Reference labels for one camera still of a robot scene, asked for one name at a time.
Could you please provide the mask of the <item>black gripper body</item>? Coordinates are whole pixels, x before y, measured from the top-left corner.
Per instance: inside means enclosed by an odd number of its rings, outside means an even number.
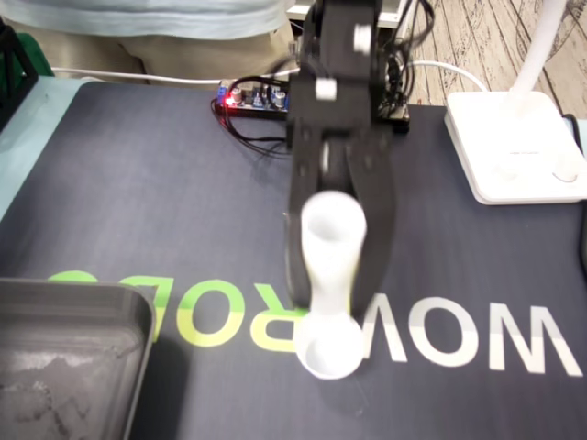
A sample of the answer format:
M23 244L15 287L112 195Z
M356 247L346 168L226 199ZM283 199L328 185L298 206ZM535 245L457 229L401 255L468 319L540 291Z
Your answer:
M392 184L391 133L382 126L287 123L293 176L301 184Z

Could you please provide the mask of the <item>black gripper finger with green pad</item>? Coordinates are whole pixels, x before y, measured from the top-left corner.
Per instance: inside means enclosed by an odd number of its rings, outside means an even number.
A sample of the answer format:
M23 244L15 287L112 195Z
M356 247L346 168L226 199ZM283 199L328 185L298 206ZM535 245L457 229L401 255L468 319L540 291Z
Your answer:
M293 183L286 216L286 280L294 306L308 306L311 286L302 252L301 213L307 200L319 191L317 182Z

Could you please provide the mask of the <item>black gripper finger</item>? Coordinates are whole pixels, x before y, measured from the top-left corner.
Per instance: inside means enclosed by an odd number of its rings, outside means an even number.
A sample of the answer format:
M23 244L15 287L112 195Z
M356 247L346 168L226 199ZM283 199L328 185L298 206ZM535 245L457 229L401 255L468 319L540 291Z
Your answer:
M395 222L393 187L357 190L367 221L366 236L360 253L360 264L351 295L351 315L362 317L379 291L386 273Z

